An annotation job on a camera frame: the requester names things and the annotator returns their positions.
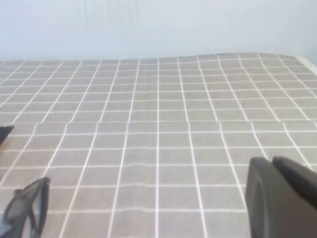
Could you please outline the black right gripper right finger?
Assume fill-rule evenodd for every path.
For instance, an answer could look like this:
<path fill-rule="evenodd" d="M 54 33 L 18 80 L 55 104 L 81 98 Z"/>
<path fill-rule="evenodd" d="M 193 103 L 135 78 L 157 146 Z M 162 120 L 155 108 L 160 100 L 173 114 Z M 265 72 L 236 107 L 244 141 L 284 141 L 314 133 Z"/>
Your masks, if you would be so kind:
<path fill-rule="evenodd" d="M 316 172 L 284 156 L 273 157 L 272 163 L 300 197 L 317 205 Z"/>

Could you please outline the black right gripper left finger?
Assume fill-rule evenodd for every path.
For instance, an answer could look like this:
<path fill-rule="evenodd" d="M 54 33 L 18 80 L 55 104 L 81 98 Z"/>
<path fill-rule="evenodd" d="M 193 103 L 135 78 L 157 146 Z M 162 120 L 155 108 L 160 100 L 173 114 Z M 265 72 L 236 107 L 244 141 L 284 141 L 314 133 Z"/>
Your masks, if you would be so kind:
<path fill-rule="evenodd" d="M 253 238 L 315 238 L 317 206 L 290 186 L 263 157 L 250 160 L 245 200 Z"/>

